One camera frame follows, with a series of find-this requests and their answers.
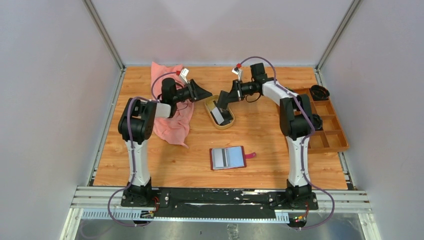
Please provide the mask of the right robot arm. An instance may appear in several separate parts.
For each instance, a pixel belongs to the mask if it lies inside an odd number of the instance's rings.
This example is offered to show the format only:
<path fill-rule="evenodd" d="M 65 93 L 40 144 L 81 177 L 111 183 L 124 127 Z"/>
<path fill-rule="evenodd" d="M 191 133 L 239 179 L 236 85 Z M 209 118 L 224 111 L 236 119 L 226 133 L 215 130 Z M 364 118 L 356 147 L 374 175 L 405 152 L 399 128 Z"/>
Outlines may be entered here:
<path fill-rule="evenodd" d="M 228 104 L 256 93 L 278 105 L 279 127 L 286 138 L 290 166 L 282 201 L 290 208 L 298 209 L 312 195 L 307 160 L 309 139 L 315 127 L 309 96 L 295 93 L 282 86 L 276 78 L 268 77 L 263 63 L 251 65 L 251 80 L 243 82 L 241 67 L 238 63 L 232 69 L 237 79 L 233 80 L 229 92 L 220 92 L 216 106 L 224 110 Z"/>

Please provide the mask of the black credit card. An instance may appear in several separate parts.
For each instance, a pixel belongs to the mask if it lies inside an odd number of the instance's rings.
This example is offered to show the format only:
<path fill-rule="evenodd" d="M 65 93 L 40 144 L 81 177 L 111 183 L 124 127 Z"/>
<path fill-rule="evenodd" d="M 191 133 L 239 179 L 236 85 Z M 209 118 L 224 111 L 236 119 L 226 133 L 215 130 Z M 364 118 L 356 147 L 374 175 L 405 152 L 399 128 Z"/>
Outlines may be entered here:
<path fill-rule="evenodd" d="M 223 118 L 223 121 L 219 124 L 220 126 L 226 126 L 230 124 L 233 121 L 233 116 L 229 111 L 223 111 L 221 113 L 221 116 Z"/>

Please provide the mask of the red leather card holder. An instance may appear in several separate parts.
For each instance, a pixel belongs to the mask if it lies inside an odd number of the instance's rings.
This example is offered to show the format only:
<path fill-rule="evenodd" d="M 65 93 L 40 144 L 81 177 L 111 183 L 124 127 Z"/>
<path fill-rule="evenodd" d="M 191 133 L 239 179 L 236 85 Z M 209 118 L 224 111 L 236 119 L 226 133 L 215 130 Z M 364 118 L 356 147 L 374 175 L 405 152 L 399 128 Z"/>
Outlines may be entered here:
<path fill-rule="evenodd" d="M 257 155 L 255 152 L 245 153 L 243 146 L 231 146 L 231 147 L 224 147 L 224 148 L 227 151 L 227 159 L 228 159 L 229 167 L 221 168 L 221 169 L 213 169 L 212 154 L 211 154 L 212 148 L 210 148 L 209 156 L 210 156 L 211 170 L 217 171 L 217 170 L 246 168 L 247 159 L 255 158 Z"/>

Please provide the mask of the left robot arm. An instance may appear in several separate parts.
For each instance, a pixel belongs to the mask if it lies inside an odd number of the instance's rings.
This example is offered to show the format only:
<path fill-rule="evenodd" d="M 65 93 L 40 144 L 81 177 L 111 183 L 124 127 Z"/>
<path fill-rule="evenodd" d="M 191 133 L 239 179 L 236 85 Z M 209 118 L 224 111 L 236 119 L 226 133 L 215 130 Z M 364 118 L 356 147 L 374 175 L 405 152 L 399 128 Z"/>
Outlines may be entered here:
<path fill-rule="evenodd" d="M 194 79 L 180 85 L 168 77 L 162 81 L 159 100 L 142 97 L 128 100 L 117 127 L 127 147 L 130 166 L 128 183 L 122 195 L 124 205 L 146 207 L 154 199 L 147 148 L 155 119 L 172 118 L 178 103 L 194 103 L 210 96 L 212 93 L 200 87 Z"/>

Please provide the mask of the grey striped credit card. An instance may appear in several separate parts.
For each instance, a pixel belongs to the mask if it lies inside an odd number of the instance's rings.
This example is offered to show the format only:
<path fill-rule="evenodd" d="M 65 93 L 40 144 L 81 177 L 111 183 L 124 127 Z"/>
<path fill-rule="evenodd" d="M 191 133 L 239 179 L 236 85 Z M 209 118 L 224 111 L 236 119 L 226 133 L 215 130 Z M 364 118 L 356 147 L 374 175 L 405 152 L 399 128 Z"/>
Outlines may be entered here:
<path fill-rule="evenodd" d="M 212 169 L 226 169 L 229 167 L 227 150 L 225 148 L 211 149 Z"/>

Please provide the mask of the yellow oval tray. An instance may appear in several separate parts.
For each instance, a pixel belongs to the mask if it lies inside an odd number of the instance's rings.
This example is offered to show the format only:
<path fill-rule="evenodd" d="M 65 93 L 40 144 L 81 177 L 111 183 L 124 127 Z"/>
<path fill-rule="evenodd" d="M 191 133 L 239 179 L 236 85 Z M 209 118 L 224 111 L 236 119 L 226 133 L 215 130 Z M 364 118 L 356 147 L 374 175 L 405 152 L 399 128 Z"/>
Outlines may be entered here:
<path fill-rule="evenodd" d="M 225 130 L 234 124 L 235 116 L 229 107 L 227 109 L 217 107 L 218 98 L 218 95 L 207 97 L 204 100 L 204 106 L 212 125 L 218 130 Z"/>

